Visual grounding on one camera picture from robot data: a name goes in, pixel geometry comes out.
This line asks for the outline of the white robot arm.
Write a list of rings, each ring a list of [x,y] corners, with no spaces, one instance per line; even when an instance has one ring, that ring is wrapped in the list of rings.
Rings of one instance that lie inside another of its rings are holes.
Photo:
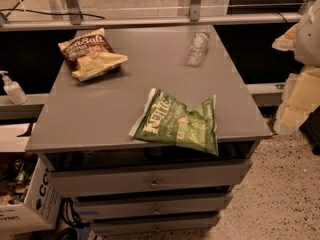
[[[320,0],[316,0],[298,23],[294,57],[310,66],[320,66]]]

